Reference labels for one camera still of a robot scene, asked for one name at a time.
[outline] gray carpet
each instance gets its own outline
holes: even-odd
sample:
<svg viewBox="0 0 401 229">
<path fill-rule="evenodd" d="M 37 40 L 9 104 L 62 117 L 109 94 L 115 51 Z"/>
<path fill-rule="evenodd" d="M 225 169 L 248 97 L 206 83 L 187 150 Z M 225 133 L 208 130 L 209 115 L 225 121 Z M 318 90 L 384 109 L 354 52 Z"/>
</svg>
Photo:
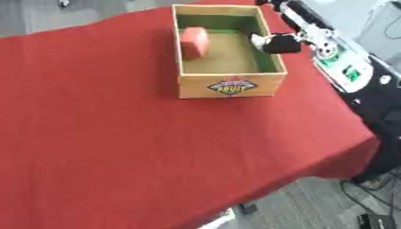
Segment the gray carpet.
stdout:
<svg viewBox="0 0 401 229">
<path fill-rule="evenodd" d="M 339 181 L 320 178 L 303 178 L 285 188 L 254 201 L 259 212 L 252 216 L 237 214 L 237 219 L 220 229 L 358 229 L 356 217 L 364 210 L 345 197 L 339 189 Z M 391 185 L 378 194 L 389 199 Z M 349 192 L 377 214 L 388 214 L 388 208 L 369 197 L 358 188 Z M 401 206 L 401 183 L 395 202 Z M 401 225 L 401 213 L 395 212 Z"/>
<path fill-rule="evenodd" d="M 71 0 L 63 10 L 56 0 L 0 0 L 0 37 L 30 34 L 99 21 L 107 17 L 190 0 Z M 355 190 L 377 213 L 387 208 Z M 397 186 L 401 193 L 401 184 Z M 381 192 L 388 196 L 388 190 Z M 255 201 L 260 211 L 239 216 L 221 229 L 357 229 L 356 216 L 363 210 L 345 198 L 338 181 L 305 178 Z M 396 203 L 401 206 L 401 194 Z M 397 221 L 401 224 L 401 214 Z"/>
</svg>

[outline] wooden crate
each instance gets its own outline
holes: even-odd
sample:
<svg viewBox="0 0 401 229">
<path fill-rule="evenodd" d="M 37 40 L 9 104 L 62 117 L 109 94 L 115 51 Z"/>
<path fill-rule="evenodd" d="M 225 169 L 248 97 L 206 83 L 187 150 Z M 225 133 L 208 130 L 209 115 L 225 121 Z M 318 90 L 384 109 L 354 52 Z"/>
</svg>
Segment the wooden crate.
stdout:
<svg viewBox="0 0 401 229">
<path fill-rule="evenodd" d="M 180 98 L 272 96 L 286 76 L 280 55 L 263 54 L 245 35 L 269 28 L 258 6 L 173 5 Z M 180 33 L 188 27 L 208 30 L 208 54 L 183 59 Z"/>
</svg>

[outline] red block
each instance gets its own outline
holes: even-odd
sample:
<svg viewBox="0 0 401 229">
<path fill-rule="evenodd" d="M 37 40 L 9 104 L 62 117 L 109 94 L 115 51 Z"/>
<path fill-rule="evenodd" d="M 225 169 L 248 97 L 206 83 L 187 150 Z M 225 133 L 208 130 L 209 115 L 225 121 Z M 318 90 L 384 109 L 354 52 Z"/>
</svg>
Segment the red block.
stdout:
<svg viewBox="0 0 401 229">
<path fill-rule="evenodd" d="M 181 35 L 183 57 L 200 58 L 207 54 L 209 48 L 208 32 L 202 27 L 190 27 Z"/>
</svg>

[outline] cable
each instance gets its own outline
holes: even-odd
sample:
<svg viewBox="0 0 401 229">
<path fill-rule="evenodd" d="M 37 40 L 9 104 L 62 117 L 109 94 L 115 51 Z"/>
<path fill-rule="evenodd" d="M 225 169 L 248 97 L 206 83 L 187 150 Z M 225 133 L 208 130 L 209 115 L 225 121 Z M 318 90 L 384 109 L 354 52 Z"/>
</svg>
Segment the cable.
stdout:
<svg viewBox="0 0 401 229">
<path fill-rule="evenodd" d="M 349 181 L 347 181 L 347 180 L 343 180 L 343 181 L 340 182 L 341 191 L 342 191 L 350 200 L 352 200 L 355 204 L 361 206 L 365 211 L 367 211 L 367 212 L 369 212 L 369 213 L 372 213 L 372 214 L 375 214 L 374 211 L 373 211 L 372 209 L 366 207 L 366 206 L 363 205 L 363 203 L 361 203 L 358 199 L 354 198 L 354 197 L 351 196 L 348 192 L 346 192 L 346 183 L 350 183 L 350 184 L 351 184 L 351 182 L 349 182 Z"/>
<path fill-rule="evenodd" d="M 379 191 L 382 188 L 386 187 L 392 180 L 394 180 L 394 178 L 390 177 L 388 178 L 386 181 L 384 181 L 383 183 L 381 183 L 380 185 L 378 185 L 378 187 L 367 187 L 367 186 L 363 186 L 364 189 L 368 190 L 368 191 Z"/>
<path fill-rule="evenodd" d="M 368 190 L 364 189 L 364 187 L 363 187 L 362 185 L 359 185 L 359 184 L 354 183 L 354 186 L 356 186 L 356 187 L 362 189 L 364 192 L 368 193 L 368 194 L 371 195 L 373 198 L 375 198 L 378 202 L 380 202 L 380 203 L 382 203 L 382 204 L 384 204 L 384 205 L 386 205 L 386 206 L 388 206 L 388 207 L 390 207 L 390 208 L 393 207 L 394 210 L 401 211 L 401 208 L 399 208 L 399 207 L 397 207 L 397 206 L 395 206 L 395 205 L 391 205 L 391 203 L 386 202 L 385 200 L 383 200 L 382 198 L 378 197 L 376 194 L 372 193 L 371 191 L 368 191 Z"/>
<path fill-rule="evenodd" d="M 391 37 L 389 34 L 388 34 L 388 30 L 393 26 L 393 25 L 395 25 L 398 21 L 400 21 L 401 20 L 401 16 L 398 16 L 395 20 L 393 20 L 386 28 L 385 28 L 385 30 L 384 30 L 384 35 L 386 36 L 386 38 L 388 38 L 388 39 L 401 39 L 401 36 L 399 36 L 399 37 Z"/>
<path fill-rule="evenodd" d="M 378 202 L 380 202 L 380 203 L 382 203 L 382 204 L 384 204 L 384 205 L 390 207 L 390 209 L 389 209 L 389 215 L 390 215 L 391 217 L 393 217 L 394 211 L 395 211 L 395 210 L 401 211 L 401 208 L 397 207 L 397 206 L 394 204 L 394 189 L 395 189 L 395 187 L 396 187 L 396 184 L 397 184 L 398 180 L 401 180 L 401 174 L 395 174 L 395 173 L 392 173 L 392 172 L 390 172 L 390 174 L 393 175 L 394 177 L 392 177 L 392 178 L 386 180 L 385 182 L 383 182 L 381 185 L 379 185 L 379 186 L 376 187 L 376 188 L 365 187 L 365 186 L 362 186 L 362 185 L 357 184 L 357 183 L 353 183 L 353 182 L 348 181 L 348 180 L 343 180 L 343 181 L 341 181 L 341 182 L 340 182 L 340 188 L 341 188 L 341 191 L 342 191 L 351 201 L 353 201 L 355 204 L 361 206 L 366 212 L 375 214 L 375 212 L 374 212 L 372 209 L 370 209 L 370 208 L 366 207 L 365 205 L 363 205 L 363 203 L 362 203 L 361 201 L 359 201 L 359 200 L 356 199 L 355 197 L 351 196 L 351 195 L 346 191 L 346 184 L 347 184 L 347 183 L 348 183 L 348 184 L 352 184 L 353 186 L 362 189 L 364 192 L 368 193 L 370 196 L 372 196 L 373 198 L 375 198 Z M 382 189 L 382 188 L 384 188 L 385 186 L 387 186 L 390 182 L 392 182 L 392 185 L 391 185 L 391 198 L 390 198 L 390 202 L 386 202 L 385 200 L 379 198 L 377 195 L 375 195 L 374 193 L 371 192 L 371 191 L 379 191 L 380 189 Z"/>
</svg>

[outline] red tablecloth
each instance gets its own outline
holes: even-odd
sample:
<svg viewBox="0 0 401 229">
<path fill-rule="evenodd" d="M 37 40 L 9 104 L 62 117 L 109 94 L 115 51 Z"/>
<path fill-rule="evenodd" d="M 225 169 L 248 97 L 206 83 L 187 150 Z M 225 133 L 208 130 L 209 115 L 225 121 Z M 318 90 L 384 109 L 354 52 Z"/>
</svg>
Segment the red tablecloth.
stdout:
<svg viewBox="0 0 401 229">
<path fill-rule="evenodd" d="M 362 171 L 378 142 L 306 52 L 284 56 L 274 97 L 176 98 L 171 14 L 0 40 L 0 228 L 191 228 L 294 179 Z"/>
</svg>

